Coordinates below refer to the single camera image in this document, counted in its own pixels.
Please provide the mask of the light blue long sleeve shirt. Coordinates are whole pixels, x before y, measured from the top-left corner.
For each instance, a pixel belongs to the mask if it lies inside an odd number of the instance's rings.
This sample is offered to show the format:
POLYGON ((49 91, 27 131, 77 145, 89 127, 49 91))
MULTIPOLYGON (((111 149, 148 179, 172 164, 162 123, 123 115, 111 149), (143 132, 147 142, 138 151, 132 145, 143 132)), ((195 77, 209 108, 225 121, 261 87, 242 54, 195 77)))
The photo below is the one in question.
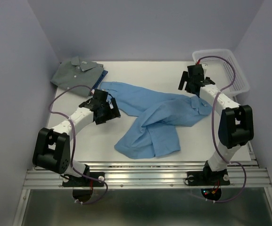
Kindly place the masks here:
POLYGON ((114 148, 131 159, 163 157, 181 150, 177 126, 192 127, 211 111, 205 100, 157 92, 122 82, 102 82, 118 108, 135 121, 114 148))

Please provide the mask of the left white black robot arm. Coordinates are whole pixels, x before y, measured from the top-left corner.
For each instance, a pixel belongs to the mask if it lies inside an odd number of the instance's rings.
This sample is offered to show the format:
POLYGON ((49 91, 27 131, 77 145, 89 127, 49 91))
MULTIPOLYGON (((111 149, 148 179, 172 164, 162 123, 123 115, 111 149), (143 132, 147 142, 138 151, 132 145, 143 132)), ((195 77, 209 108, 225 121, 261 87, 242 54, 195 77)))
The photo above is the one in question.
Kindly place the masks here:
POLYGON ((33 164, 86 185, 90 180, 104 184, 104 176, 91 176, 89 166, 74 160, 76 135, 86 126, 100 125, 121 116, 116 99, 106 91, 95 89, 87 101, 53 128, 42 128, 37 136, 33 164))

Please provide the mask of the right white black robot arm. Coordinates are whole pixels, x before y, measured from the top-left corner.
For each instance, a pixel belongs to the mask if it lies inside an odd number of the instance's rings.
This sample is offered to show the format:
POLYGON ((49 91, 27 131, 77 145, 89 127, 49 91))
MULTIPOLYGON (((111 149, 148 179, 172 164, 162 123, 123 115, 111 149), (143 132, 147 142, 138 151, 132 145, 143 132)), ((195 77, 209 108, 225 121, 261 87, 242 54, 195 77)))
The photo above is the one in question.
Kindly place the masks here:
POLYGON ((212 115, 219 114, 218 133, 212 138, 215 152, 201 171, 188 171, 188 186, 213 186, 230 184, 227 166, 234 154, 254 137, 253 111, 248 105, 240 105, 226 96, 215 83, 204 75, 203 66, 195 64, 183 72, 178 89, 195 94, 212 106, 212 115))

